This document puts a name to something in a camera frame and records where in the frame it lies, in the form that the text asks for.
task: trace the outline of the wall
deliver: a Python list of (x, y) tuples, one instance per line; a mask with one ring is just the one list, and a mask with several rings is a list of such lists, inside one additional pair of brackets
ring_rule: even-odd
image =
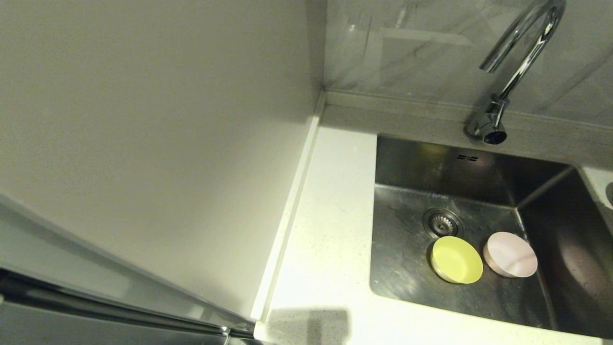
[(322, 6), (2, 2), (0, 193), (248, 316), (322, 85)]
[[(326, 85), (483, 108), (529, 40), (495, 74), (478, 66), (531, 0), (330, 0)], [(613, 1), (568, 1), (512, 110), (613, 126)]]

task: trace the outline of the bowl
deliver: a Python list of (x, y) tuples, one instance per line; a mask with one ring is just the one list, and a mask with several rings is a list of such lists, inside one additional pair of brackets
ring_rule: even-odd
[(530, 277), (538, 267), (532, 247), (512, 233), (491, 235), (483, 248), (483, 257), (494, 272), (505, 277)]
[(434, 271), (451, 283), (471, 284), (483, 274), (479, 253), (468, 242), (453, 236), (434, 242), (430, 262)]

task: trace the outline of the yellow bowl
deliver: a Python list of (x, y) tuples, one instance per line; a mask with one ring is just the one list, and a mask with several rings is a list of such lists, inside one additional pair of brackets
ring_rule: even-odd
[(434, 242), (430, 261), (436, 273), (451, 283), (471, 284), (483, 274), (479, 253), (468, 242), (453, 236)]

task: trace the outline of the faucet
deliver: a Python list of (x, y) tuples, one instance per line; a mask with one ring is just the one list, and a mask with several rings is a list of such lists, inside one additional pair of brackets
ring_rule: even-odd
[(528, 50), (524, 59), (517, 65), (515, 72), (511, 75), (504, 89), (498, 94), (492, 94), (492, 102), (485, 112), (474, 116), (464, 127), (464, 132), (469, 137), (483, 140), (486, 144), (492, 145), (500, 144), (506, 139), (506, 131), (501, 123), (501, 119), (504, 110), (509, 106), (509, 95), (553, 36), (555, 29), (560, 24), (562, 15), (564, 15), (565, 7), (566, 0), (535, 0), (515, 19), (483, 63), (481, 63), (479, 68), (485, 72), (494, 73), (502, 61), (509, 55), (511, 49), (515, 47), (536, 20), (543, 15), (547, 15), (532, 48)]

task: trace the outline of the kitchen sink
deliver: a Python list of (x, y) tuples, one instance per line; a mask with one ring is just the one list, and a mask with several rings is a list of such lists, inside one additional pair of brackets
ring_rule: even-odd
[[(613, 236), (573, 166), (380, 136), (375, 182), (377, 295), (613, 338)], [(461, 237), (482, 257), (498, 231), (530, 243), (536, 274), (499, 276), (484, 260), (480, 280), (463, 285), (432, 270), (436, 238)]]

